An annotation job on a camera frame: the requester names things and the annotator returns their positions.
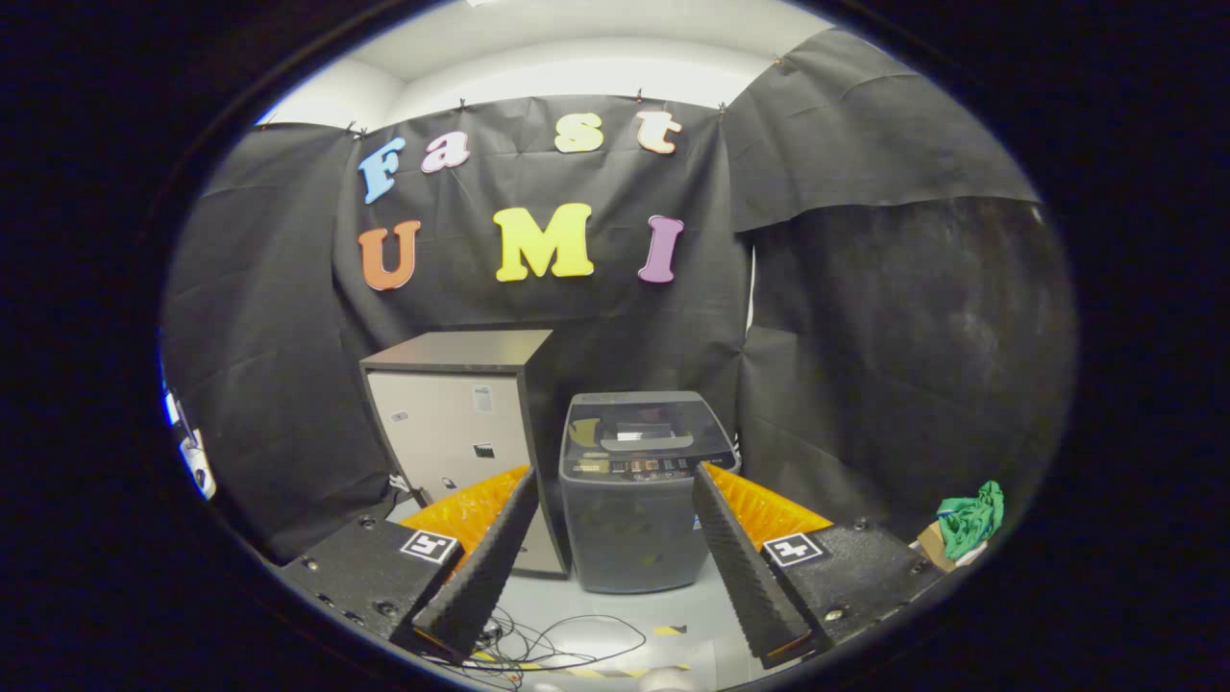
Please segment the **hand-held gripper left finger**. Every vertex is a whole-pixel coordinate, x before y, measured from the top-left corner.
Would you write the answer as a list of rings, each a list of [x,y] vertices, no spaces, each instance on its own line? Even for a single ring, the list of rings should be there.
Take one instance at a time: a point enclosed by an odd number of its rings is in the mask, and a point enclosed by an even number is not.
[[[538,509],[536,474],[520,465],[401,522],[357,517],[282,565],[280,579],[387,644],[462,664]]]

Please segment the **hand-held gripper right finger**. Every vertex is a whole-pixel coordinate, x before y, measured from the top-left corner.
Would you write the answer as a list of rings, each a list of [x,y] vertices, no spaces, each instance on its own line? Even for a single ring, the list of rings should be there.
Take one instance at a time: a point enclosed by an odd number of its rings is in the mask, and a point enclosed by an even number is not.
[[[704,540],[752,658],[764,667],[875,631],[943,575],[866,517],[835,524],[708,461],[692,478]]]

